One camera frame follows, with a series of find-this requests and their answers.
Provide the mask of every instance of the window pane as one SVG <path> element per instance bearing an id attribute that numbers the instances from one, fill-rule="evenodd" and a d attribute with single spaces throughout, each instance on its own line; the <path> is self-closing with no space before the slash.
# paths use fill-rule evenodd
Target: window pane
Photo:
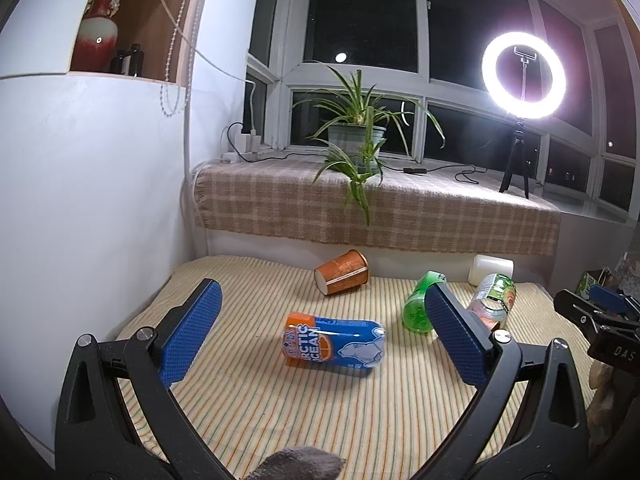
<path id="1" fill-rule="evenodd" d="M 588 155 L 551 140 L 545 182 L 585 192 L 590 163 Z"/>
<path id="2" fill-rule="evenodd" d="M 258 81 L 255 77 L 247 74 L 249 81 L 255 82 L 254 92 L 254 124 L 255 131 L 264 139 L 264 114 L 267 107 L 267 85 L 262 81 Z M 251 133 L 251 107 L 250 97 L 251 90 L 254 86 L 250 83 L 244 83 L 244 114 L 242 115 L 242 132 Z"/>
<path id="3" fill-rule="evenodd" d="M 309 1 L 305 60 L 417 72 L 417 45 L 415 0 Z"/>
<path id="4" fill-rule="evenodd" d="M 617 25 L 596 30 L 607 101 L 607 151 L 636 158 L 636 102 L 628 58 Z"/>
<path id="5" fill-rule="evenodd" d="M 582 30 L 546 2 L 539 3 L 546 40 L 560 57 L 566 74 L 566 94 L 554 115 L 591 135 L 591 79 Z"/>
<path id="6" fill-rule="evenodd" d="M 447 142 L 445 147 L 440 149 L 442 139 L 433 123 L 429 121 L 424 147 L 425 157 L 504 171 L 511 150 L 514 124 L 438 106 L 429 106 L 429 110 L 442 126 Z M 525 147 L 529 176 L 535 178 L 540 137 L 525 132 Z M 522 174 L 519 153 L 513 168 L 514 174 Z"/>
<path id="7" fill-rule="evenodd" d="M 629 211 L 635 172 L 635 168 L 605 160 L 600 198 Z"/>
<path id="8" fill-rule="evenodd" d="M 481 61 L 491 40 L 514 30 L 533 33 L 528 0 L 429 1 L 432 79 L 485 90 Z M 522 66 L 512 50 L 501 56 L 498 73 L 504 87 L 520 97 Z M 540 67 L 534 62 L 527 74 L 527 99 L 538 99 L 540 87 Z"/>
<path id="9" fill-rule="evenodd" d="M 276 0 L 256 0 L 254 29 L 251 33 L 249 53 L 265 65 L 269 65 L 271 37 L 273 35 L 273 16 L 276 12 Z"/>
<path id="10" fill-rule="evenodd" d="M 332 101 L 338 100 L 336 96 L 331 94 L 322 94 L 318 92 L 313 92 L 312 94 L 306 92 L 294 92 L 293 103 L 295 104 L 298 101 L 305 99 L 313 99 L 314 97 L 331 99 Z M 387 110 L 392 112 L 402 111 L 402 101 L 395 99 L 381 99 L 379 106 L 384 106 Z M 409 148 L 409 153 L 411 153 L 411 143 L 414 138 L 414 110 L 414 104 L 405 102 L 404 111 L 406 114 L 404 115 L 404 121 L 402 119 L 399 121 Z M 307 137 L 316 133 L 320 126 L 334 117 L 335 116 L 329 110 L 316 108 L 313 103 L 304 103 L 300 106 L 296 106 L 293 108 L 291 113 L 291 143 L 305 146 L 326 146 L 326 144 L 319 140 L 311 140 L 307 139 Z M 386 142 L 382 146 L 381 151 L 405 155 L 404 144 L 402 143 L 402 139 L 395 124 L 386 124 L 385 121 L 380 121 L 376 123 L 376 125 L 386 126 Z M 324 131 L 322 135 L 320 135 L 320 138 L 327 140 L 327 132 Z"/>

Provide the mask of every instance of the tripod leg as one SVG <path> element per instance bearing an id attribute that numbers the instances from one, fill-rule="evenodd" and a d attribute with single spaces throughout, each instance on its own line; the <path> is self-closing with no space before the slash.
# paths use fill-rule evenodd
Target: tripod leg
<path id="1" fill-rule="evenodd" d="M 527 153 L 525 153 L 524 141 L 520 140 L 520 153 L 522 154 L 522 177 L 524 179 L 524 196 L 529 198 L 529 165 L 527 164 Z"/>
<path id="2" fill-rule="evenodd" d="M 507 159 L 507 167 L 504 168 L 504 177 L 502 178 L 502 184 L 500 184 L 500 193 L 504 193 L 509 189 L 511 185 L 511 172 L 513 171 L 513 155 L 518 145 L 518 139 L 513 139 L 511 143 L 511 151 L 509 152 L 509 158 Z"/>

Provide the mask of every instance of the tripod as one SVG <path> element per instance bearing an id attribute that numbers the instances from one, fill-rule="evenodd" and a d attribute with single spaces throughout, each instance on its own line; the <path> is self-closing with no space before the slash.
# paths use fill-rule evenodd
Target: tripod
<path id="1" fill-rule="evenodd" d="M 516 56 L 520 56 L 520 62 L 522 63 L 522 94 L 520 100 L 524 101 L 527 90 L 527 67 L 529 66 L 529 62 L 535 61 L 538 58 L 538 54 L 526 54 L 525 52 L 519 51 L 517 46 L 513 48 L 513 53 Z M 524 179 L 524 196 L 529 198 L 529 165 L 527 164 L 524 144 L 524 120 L 518 118 L 516 125 L 517 129 L 514 131 L 513 139 L 511 140 L 511 151 L 507 159 L 507 167 L 504 168 L 504 177 L 502 178 L 502 184 L 500 184 L 500 193 L 507 191 L 511 185 L 511 175 L 513 174 L 516 152 L 520 151 L 522 158 L 522 177 Z"/>

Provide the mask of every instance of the metal bolt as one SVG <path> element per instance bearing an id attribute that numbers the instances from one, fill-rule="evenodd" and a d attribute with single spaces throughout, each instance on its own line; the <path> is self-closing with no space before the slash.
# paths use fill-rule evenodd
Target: metal bolt
<path id="1" fill-rule="evenodd" d="M 136 332 L 136 338 L 139 341 L 149 341 L 154 335 L 154 330 L 145 326 Z"/>
<path id="2" fill-rule="evenodd" d="M 569 348 L 567 342 L 564 339 L 560 339 L 559 337 L 554 339 L 554 346 L 558 350 L 566 350 L 567 348 Z"/>
<path id="3" fill-rule="evenodd" d="M 91 342 L 91 334 L 84 334 L 78 338 L 78 346 L 88 346 Z"/>
<path id="4" fill-rule="evenodd" d="M 498 343 L 508 343 L 511 341 L 511 334 L 506 330 L 496 330 L 494 332 L 494 339 Z"/>

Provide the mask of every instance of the gray fuzzy object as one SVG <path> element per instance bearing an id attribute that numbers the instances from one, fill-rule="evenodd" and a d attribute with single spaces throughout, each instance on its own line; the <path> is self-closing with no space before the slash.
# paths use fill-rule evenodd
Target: gray fuzzy object
<path id="1" fill-rule="evenodd" d="M 344 462 L 311 446 L 283 449 L 265 458 L 244 480 L 335 480 Z"/>

